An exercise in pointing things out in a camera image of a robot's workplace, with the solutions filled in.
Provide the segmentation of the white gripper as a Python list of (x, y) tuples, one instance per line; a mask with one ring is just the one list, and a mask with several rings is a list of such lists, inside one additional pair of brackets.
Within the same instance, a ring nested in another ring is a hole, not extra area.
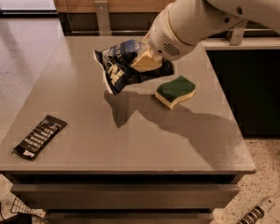
[(154, 20), (145, 38), (147, 49), (134, 58), (131, 68), (140, 73), (160, 68), (162, 58), (178, 60), (192, 52), (200, 41), (240, 21), (207, 0), (176, 0)]

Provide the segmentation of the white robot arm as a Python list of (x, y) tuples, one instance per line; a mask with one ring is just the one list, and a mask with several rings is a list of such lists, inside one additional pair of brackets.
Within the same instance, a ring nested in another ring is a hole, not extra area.
[(132, 68), (155, 70), (163, 59), (178, 60), (200, 41), (242, 21), (262, 24), (280, 35), (280, 0), (175, 0), (154, 20)]

